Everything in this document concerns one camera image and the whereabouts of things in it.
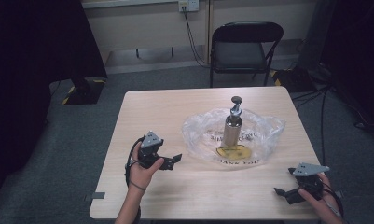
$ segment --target chair backrest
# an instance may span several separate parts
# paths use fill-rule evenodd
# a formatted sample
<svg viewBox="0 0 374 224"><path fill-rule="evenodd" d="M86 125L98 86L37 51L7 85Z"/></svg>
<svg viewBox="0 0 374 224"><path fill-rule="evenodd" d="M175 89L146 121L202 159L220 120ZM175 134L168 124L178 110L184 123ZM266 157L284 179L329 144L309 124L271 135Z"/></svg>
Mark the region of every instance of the chair backrest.
<svg viewBox="0 0 374 224"><path fill-rule="evenodd" d="M239 21L231 22L218 27L212 37L213 43L232 42L278 42L283 37L283 28L269 21Z"/></svg>

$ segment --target wooden table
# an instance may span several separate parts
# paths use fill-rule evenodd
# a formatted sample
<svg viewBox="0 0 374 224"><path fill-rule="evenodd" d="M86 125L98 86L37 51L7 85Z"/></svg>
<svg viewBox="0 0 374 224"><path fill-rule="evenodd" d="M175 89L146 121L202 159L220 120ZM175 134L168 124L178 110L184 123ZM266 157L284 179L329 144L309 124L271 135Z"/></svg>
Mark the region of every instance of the wooden table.
<svg viewBox="0 0 374 224"><path fill-rule="evenodd" d="M187 117L230 107L241 96L242 108L286 120L277 148L266 164L231 171L227 165L187 154L181 127ZM183 158L172 171L155 173L141 202L147 219L315 219L307 203L288 205L273 188L296 188L287 168L301 161L319 164L288 92L283 87L127 92L105 158L94 199L93 218L116 218L125 198L124 165L133 143L152 130L164 144L160 156Z"/></svg>

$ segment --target gray carpet floor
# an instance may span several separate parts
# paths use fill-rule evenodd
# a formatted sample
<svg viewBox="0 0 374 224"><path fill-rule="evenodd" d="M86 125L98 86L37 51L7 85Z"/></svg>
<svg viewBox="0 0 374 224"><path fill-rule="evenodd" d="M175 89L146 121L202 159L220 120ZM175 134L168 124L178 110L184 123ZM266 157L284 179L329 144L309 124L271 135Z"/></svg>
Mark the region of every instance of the gray carpet floor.
<svg viewBox="0 0 374 224"><path fill-rule="evenodd" d="M215 87L262 83L262 77L215 76ZM0 191L0 223L112 223L90 218L87 195L96 189L124 94L208 88L209 76L207 69L198 66L110 75L98 104L62 105L72 86L70 81L51 84L49 124L29 162L10 175ZM295 101L296 106L303 104L298 113L320 161L323 97L320 94L306 104ZM374 133L355 128L356 117L335 91L327 93L323 118L326 165L331 168L327 175L344 194L346 219L374 224Z"/></svg>

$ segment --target bottle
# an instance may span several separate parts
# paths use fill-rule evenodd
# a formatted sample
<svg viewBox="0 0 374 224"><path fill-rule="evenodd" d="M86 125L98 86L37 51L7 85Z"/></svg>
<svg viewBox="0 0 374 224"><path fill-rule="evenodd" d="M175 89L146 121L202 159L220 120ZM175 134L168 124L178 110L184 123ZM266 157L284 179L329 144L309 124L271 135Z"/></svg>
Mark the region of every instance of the bottle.
<svg viewBox="0 0 374 224"><path fill-rule="evenodd" d="M230 109L230 115L225 120L224 137L221 147L237 146L242 129L242 118L240 118L242 114L242 110L240 109L242 98L240 96L233 96L231 100L235 105Z"/></svg>

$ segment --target bracelet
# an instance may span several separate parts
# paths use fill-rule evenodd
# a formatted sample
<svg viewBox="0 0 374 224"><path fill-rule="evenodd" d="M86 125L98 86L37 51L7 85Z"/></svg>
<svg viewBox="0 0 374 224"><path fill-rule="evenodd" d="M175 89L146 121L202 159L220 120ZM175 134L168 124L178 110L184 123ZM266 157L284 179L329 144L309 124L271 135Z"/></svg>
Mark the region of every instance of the bracelet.
<svg viewBox="0 0 374 224"><path fill-rule="evenodd" d="M142 190L142 191L146 191L146 189L141 188L140 186L134 184L131 180L129 180L129 183L132 184L133 186L137 187L138 189Z"/></svg>

